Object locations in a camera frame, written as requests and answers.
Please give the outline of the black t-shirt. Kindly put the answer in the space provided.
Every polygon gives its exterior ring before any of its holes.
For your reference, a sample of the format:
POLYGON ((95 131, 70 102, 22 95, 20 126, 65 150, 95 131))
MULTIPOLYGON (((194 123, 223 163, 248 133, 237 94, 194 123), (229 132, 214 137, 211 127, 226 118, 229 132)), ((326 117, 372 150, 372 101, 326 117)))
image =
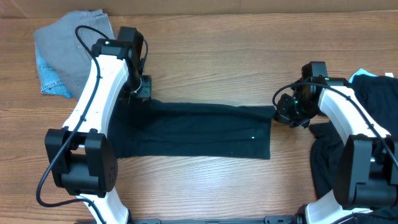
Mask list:
POLYGON ((210 156, 269 159, 273 106, 116 104, 108 139, 117 158, 210 156))

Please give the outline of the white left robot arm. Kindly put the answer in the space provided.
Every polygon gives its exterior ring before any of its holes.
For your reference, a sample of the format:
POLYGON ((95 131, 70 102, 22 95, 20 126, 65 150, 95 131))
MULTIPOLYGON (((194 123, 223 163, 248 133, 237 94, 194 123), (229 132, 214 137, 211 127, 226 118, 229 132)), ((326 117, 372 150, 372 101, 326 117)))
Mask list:
POLYGON ((118 162, 108 126, 118 101, 150 96, 142 74, 147 41, 98 39, 92 46, 90 74, 78 103, 62 128, 49 129, 45 148, 55 185, 83 202, 95 223, 130 223, 131 214, 116 191, 118 162))

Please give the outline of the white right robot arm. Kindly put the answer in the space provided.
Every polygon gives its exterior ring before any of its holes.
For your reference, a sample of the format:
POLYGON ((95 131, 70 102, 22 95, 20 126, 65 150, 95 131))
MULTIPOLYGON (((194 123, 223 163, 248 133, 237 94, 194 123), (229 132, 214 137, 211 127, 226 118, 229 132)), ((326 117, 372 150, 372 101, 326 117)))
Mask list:
POLYGON ((308 78, 277 90, 275 120, 291 128, 308 126, 324 114, 345 143, 335 184, 322 198, 303 206, 296 223, 355 222, 379 208, 397 206, 397 138, 380 127, 356 99, 344 78, 308 78))

